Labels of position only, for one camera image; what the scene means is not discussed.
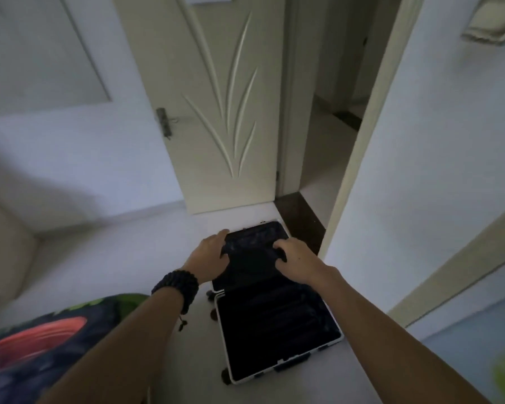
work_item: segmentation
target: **suitcase lid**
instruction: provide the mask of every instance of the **suitcase lid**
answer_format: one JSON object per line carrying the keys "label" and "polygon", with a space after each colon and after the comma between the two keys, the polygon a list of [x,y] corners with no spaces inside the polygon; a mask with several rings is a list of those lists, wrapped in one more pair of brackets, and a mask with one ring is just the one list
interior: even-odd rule
{"label": "suitcase lid", "polygon": [[228,254],[230,263],[212,281],[213,291],[229,292],[281,276],[275,261],[284,253],[273,248],[273,243],[280,238],[286,239],[288,235],[279,221],[229,233],[222,253]]}

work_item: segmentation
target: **person's right arm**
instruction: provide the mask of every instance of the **person's right arm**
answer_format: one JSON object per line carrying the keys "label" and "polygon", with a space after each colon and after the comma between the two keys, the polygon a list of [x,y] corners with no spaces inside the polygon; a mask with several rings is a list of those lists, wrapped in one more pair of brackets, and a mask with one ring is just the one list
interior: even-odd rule
{"label": "person's right arm", "polygon": [[357,360],[384,404],[489,403],[471,384],[353,289],[303,241],[279,240],[277,269],[310,285],[330,307]]}

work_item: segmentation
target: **door in hallway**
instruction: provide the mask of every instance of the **door in hallway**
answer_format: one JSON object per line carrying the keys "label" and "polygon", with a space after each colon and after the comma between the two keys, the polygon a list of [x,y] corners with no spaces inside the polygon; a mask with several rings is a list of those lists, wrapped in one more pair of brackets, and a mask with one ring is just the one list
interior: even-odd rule
{"label": "door in hallway", "polygon": [[272,201],[284,0],[114,3],[188,211]]}

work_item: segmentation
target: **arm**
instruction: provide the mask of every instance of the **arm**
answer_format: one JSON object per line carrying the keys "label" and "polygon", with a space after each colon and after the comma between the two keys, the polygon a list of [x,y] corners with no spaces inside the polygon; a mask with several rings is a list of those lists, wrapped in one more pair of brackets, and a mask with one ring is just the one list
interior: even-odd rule
{"label": "arm", "polygon": [[337,268],[325,265],[307,245],[290,238],[274,244],[287,262],[276,267],[310,285],[337,319],[359,363],[385,404],[488,401],[443,360],[353,289]]}
{"label": "arm", "polygon": [[[218,277],[228,265],[221,249],[228,230],[200,243],[181,269],[199,284]],[[168,339],[183,307],[175,288],[161,288],[80,359],[43,395],[41,404],[132,403],[146,395],[162,365]]]}

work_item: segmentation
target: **open suitcase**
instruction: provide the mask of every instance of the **open suitcase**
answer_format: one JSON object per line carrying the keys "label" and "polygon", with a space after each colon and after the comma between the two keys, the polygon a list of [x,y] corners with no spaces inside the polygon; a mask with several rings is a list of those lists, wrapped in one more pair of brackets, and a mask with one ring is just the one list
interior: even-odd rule
{"label": "open suitcase", "polygon": [[212,282],[228,369],[223,381],[240,384],[270,370],[282,371],[311,353],[342,340],[342,332],[322,298],[310,286],[285,278],[275,268],[288,238],[278,221],[227,235],[225,272]]}

